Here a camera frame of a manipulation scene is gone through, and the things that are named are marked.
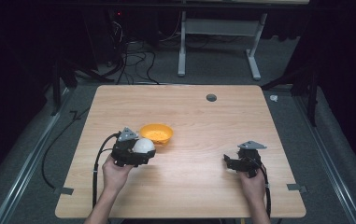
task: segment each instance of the orange bowl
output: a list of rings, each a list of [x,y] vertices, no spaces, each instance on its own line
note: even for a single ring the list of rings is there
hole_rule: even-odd
[[[173,134],[174,131],[162,123],[147,124],[140,129],[140,135],[148,138],[154,144],[166,144]]]

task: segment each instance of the wooden table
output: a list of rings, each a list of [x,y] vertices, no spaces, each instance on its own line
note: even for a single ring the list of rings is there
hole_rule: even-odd
[[[209,102],[208,94],[217,100]],[[111,134],[148,123],[164,123],[174,135],[156,146],[149,164],[134,168],[110,216],[124,218],[249,217],[238,175],[223,154],[237,159],[237,145],[249,140],[259,150],[271,185],[272,217],[306,213],[291,167],[258,86],[101,86],[78,142],[56,216],[86,217],[92,210],[93,164]],[[115,140],[109,141],[112,147]],[[104,153],[100,164],[106,159]],[[98,174],[98,195],[103,187]]]

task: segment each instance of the metal rail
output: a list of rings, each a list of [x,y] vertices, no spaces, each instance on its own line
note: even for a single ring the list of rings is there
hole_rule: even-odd
[[[308,129],[311,131],[312,137],[314,138],[317,149],[320,155],[320,160],[325,168],[326,174],[329,176],[330,182],[332,183],[333,188],[335,189],[335,194],[343,206],[344,211],[349,219],[350,223],[356,224],[356,204],[352,200],[352,197],[349,193],[349,189],[345,184],[344,180],[341,178],[340,173],[338,173],[335,163],[333,162],[332,157],[330,156],[327,147],[323,144],[321,136],[318,130],[312,126],[311,122],[306,116],[306,106],[302,97],[293,97],[298,109],[300,110],[303,118],[306,121]]]
[[[63,110],[64,106],[66,105],[66,102],[71,96],[71,91],[66,88],[64,89],[63,95],[65,95],[65,100],[61,106],[61,110],[50,118],[46,130],[40,135],[40,138],[37,141],[35,148],[29,154],[28,158],[25,161],[25,164],[22,166],[17,178],[15,179],[14,184],[9,190],[7,197],[0,206],[0,223],[8,223],[11,219],[15,208],[20,202],[21,196],[23,195],[27,185],[29,184],[33,173],[35,172],[38,162],[41,160],[41,156],[44,154],[44,146],[50,137],[51,131],[55,126],[55,123],[61,116],[61,111]]]

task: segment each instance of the metal bracket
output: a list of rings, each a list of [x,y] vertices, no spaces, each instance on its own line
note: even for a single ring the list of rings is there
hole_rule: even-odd
[[[287,184],[288,190],[299,190],[300,193],[307,193],[306,186],[300,186],[298,184]]]
[[[133,140],[136,139],[137,137],[138,137],[137,133],[134,133],[129,128],[125,127],[124,130],[122,130],[122,133],[120,134],[119,142]]]
[[[61,194],[67,194],[67,195],[72,195],[74,189],[70,188],[57,188],[54,190],[53,194],[55,195],[61,195]]]
[[[238,147],[242,149],[266,149],[267,148],[265,145],[262,145],[254,141],[248,141],[246,143],[238,145]]]

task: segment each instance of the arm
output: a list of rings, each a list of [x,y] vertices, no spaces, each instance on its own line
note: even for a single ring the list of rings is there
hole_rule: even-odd
[[[264,204],[265,182],[263,172],[259,170],[257,175],[249,178],[247,173],[238,172],[242,183],[245,198],[248,200],[252,222],[254,224],[269,224]]]
[[[117,199],[117,195],[124,187],[128,174],[134,167],[126,165],[120,167],[114,164],[114,159],[109,155],[102,166],[104,176],[104,189],[99,196],[95,207],[85,219],[85,224],[90,223],[107,223],[111,207]]]

